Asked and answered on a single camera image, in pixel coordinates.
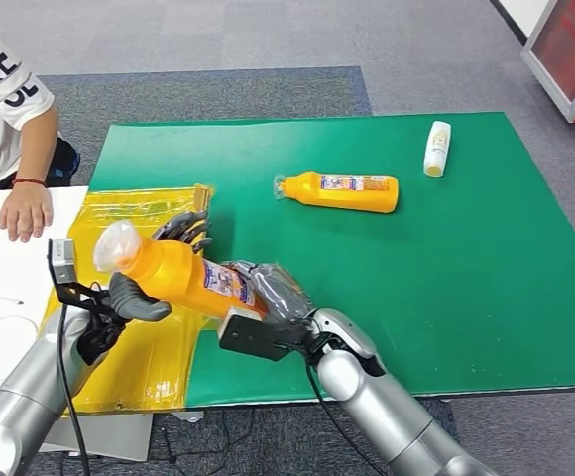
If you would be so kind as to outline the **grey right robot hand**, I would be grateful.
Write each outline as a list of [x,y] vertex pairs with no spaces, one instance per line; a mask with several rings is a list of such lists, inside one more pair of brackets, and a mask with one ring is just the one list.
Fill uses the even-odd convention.
[[219,327],[220,336],[224,334],[229,323],[235,317],[253,322],[297,323],[308,318],[315,310],[312,300],[292,275],[275,263],[252,263],[245,260],[228,261],[223,266],[248,279],[257,297],[266,311],[246,310],[231,307],[226,318]]

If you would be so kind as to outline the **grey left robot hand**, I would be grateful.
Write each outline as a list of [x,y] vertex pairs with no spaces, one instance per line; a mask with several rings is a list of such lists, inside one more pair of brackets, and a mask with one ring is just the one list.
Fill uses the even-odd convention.
[[[202,238],[193,244],[194,240],[210,228],[208,217],[207,210],[183,212],[160,226],[152,238],[190,244],[194,253],[199,253],[212,242],[211,238]],[[169,303],[149,297],[136,281],[119,272],[111,277],[109,295],[111,309],[126,321],[159,322],[171,313]]]

